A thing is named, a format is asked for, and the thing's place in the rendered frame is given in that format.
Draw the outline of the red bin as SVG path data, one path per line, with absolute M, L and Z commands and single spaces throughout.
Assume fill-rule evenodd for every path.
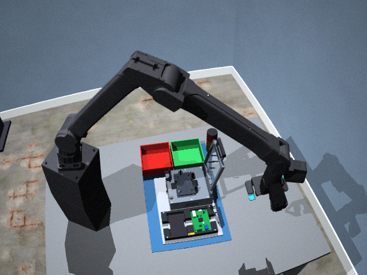
M 140 155 L 143 176 L 164 174 L 168 168 L 173 170 L 169 142 L 142 145 Z

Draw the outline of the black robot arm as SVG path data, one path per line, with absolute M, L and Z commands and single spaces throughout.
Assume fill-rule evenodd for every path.
M 81 170 L 81 138 L 133 90 L 141 87 L 157 103 L 175 112 L 184 109 L 254 152 L 267 168 L 260 184 L 271 210 L 288 205 L 285 182 L 304 183 L 306 162 L 290 157 L 289 144 L 270 134 L 200 88 L 180 67 L 136 50 L 120 71 L 77 113 L 67 116 L 54 140 L 59 171 Z M 284 180 L 283 180 L 283 177 Z

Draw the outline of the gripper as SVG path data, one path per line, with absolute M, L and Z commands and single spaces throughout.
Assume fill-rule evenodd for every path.
M 254 186 L 255 194 L 256 194 L 257 197 L 259 195 L 262 195 L 261 189 L 260 189 L 260 184 L 261 184 L 261 181 L 262 181 L 263 178 L 266 181 L 264 175 L 261 175 L 261 176 L 253 177 L 251 180 L 248 180 L 248 181 L 245 182 L 245 187 L 247 189 L 247 193 L 248 193 L 248 197 L 249 197 L 249 200 L 250 201 L 256 199 L 255 198 L 255 195 L 254 195 L 254 190 L 253 190 L 253 187 L 252 186 Z M 270 183 L 268 181 L 266 181 L 266 182 L 269 183 L 269 184 L 276 184 L 276 183 Z M 285 182 L 285 180 L 284 180 L 284 182 Z M 288 191 L 287 182 L 285 182 L 285 184 L 283 186 L 283 190 L 284 190 L 284 192 Z

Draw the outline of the green bin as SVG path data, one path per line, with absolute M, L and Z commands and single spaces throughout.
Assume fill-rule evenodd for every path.
M 199 138 L 170 142 L 174 170 L 201 167 L 205 160 Z

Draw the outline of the green circuit board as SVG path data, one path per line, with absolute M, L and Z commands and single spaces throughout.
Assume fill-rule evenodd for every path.
M 210 220 L 207 209 L 190 211 L 194 232 L 211 230 Z M 196 230 L 196 231 L 195 231 Z

